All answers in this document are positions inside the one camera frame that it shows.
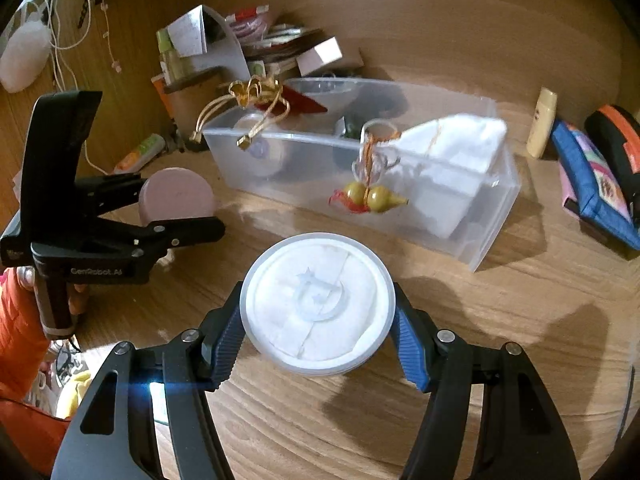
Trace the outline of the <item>person left hand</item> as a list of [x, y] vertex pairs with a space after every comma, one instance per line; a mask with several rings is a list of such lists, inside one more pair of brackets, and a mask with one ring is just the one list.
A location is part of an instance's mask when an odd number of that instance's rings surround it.
[[[19, 266], [4, 270], [1, 274], [2, 306], [23, 314], [37, 314], [36, 277], [36, 270], [32, 266]], [[89, 298], [88, 286], [68, 285], [67, 296], [70, 314], [83, 314]]]

